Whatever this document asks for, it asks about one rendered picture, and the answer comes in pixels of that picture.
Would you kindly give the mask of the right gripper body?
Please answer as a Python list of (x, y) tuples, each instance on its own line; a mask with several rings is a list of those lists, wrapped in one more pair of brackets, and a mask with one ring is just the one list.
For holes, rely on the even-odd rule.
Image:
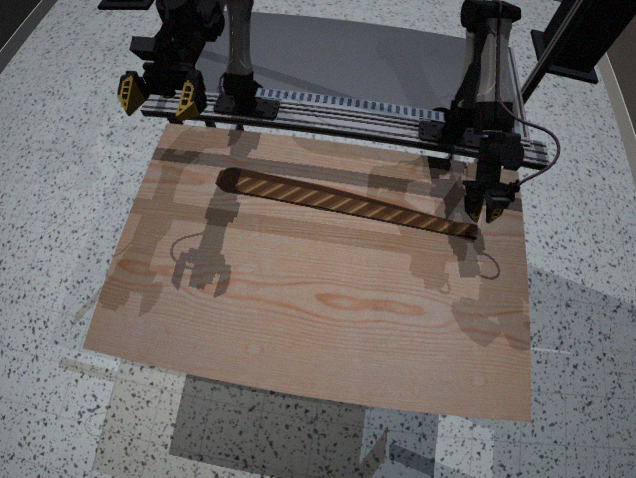
[[(150, 94), (175, 96), (175, 90), (183, 90), (186, 79), (185, 82), (189, 80), (189, 83), (194, 87), (191, 102), (195, 102), (198, 112), (201, 114), (207, 108), (206, 88), (202, 73), (200, 70), (194, 70), (196, 60), (189, 50), (181, 46), (174, 47), (178, 50), (182, 62), (175, 62), (175, 64), (170, 62), (145, 62), (142, 66), (145, 70), (143, 77), (139, 77), (137, 71), (126, 71), (126, 75), (120, 77), (117, 94), (120, 95), (122, 82), (130, 76), (135, 80), (145, 100), (149, 98)], [(184, 64), (183, 62), (190, 64)]]

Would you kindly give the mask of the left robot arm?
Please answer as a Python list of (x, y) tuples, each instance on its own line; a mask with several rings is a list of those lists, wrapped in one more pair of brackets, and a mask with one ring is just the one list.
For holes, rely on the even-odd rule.
[[(444, 113), (445, 126), (443, 123), (420, 121), (419, 139), (479, 149), (481, 164), (514, 168), (524, 158), (521, 134), (512, 133), (515, 118), (502, 108), (498, 96), (512, 112), (513, 102), (510, 102), (508, 88), (508, 44), (512, 23), (521, 19), (521, 9), (501, 2), (508, 7), (502, 7), (501, 18), (498, 18), (500, 4), (497, 1), (463, 2), (460, 18), (466, 28), (466, 52), (460, 85), (450, 110)], [(507, 132), (511, 134), (498, 134)], [(487, 138), (491, 140), (484, 135), (489, 135)], [(484, 199), (489, 208), (507, 209), (510, 202), (515, 201), (515, 192), (520, 190), (520, 186), (515, 186), (519, 181), (517, 179), (508, 185), (482, 182), (487, 188)]]

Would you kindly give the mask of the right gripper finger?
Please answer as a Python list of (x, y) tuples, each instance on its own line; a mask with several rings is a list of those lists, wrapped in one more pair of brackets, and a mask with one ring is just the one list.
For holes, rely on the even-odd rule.
[(191, 102), (193, 90), (193, 85), (189, 83), (189, 80), (187, 80), (187, 82), (184, 83), (176, 112), (176, 119), (179, 122), (198, 117), (200, 115), (195, 102)]
[(127, 77), (122, 82), (120, 95), (117, 94), (117, 98), (128, 116), (131, 116), (146, 101), (135, 80), (131, 77)]

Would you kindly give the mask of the black slotted metal crossbar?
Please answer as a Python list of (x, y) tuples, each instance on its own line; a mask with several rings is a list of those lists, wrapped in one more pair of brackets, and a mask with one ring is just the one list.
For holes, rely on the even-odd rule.
[[(140, 111), (143, 116), (173, 118), (179, 105), (179, 98), (165, 98), (150, 95)], [(337, 114), (279, 108), (276, 119), (215, 113), (216, 101), (207, 101), (207, 108), (198, 116), (188, 120), (237, 124), (291, 130), (330, 136), (338, 136), (418, 149), (425, 149), (478, 159), (479, 149), (467, 148), (419, 139), (419, 127), (380, 120), (344, 116)], [(547, 168), (549, 163), (547, 146), (544, 142), (530, 140), (531, 146), (523, 146), (524, 159), (520, 167), (536, 170)]]

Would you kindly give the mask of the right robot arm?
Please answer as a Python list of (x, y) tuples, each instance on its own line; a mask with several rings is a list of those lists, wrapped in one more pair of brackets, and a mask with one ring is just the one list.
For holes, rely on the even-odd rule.
[(215, 113), (276, 119), (279, 101), (253, 97), (258, 89), (250, 59), (250, 18), (254, 0), (165, 2), (169, 7), (170, 26), (163, 24), (155, 38), (132, 36), (129, 50), (142, 60), (175, 64), (182, 59), (174, 46), (181, 46), (188, 49), (197, 62), (205, 43), (215, 42), (221, 36), (226, 5), (229, 22), (229, 55), (223, 81), (226, 95), (218, 96), (213, 110)]

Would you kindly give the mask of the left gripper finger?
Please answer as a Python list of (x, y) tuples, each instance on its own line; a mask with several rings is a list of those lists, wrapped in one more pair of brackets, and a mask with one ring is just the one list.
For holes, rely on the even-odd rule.
[(480, 217), (480, 213), (482, 210), (482, 206), (483, 203), (478, 203), (477, 205), (475, 205), (474, 207), (474, 211), (473, 214), (475, 213), (475, 215), (471, 214), (470, 212), (466, 211), (465, 212), (469, 215), (469, 217), (475, 222), (478, 223), (479, 217)]
[(502, 209), (489, 209), (489, 206), (486, 202), (486, 223), (491, 223), (498, 217), (500, 217), (500, 212)]

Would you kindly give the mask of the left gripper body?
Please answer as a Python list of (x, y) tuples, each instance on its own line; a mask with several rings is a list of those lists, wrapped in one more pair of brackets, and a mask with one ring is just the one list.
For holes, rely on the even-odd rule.
[[(465, 210), (473, 214), (474, 207), (478, 203), (484, 203), (484, 194), (486, 187), (482, 185), (482, 182), (499, 183), (501, 175), (500, 165), (484, 165), (477, 163), (476, 178), (475, 181), (463, 180), (462, 184), (465, 185), (466, 194), (464, 196)], [(473, 184), (468, 184), (472, 182)], [(472, 194), (472, 192), (474, 192)]]

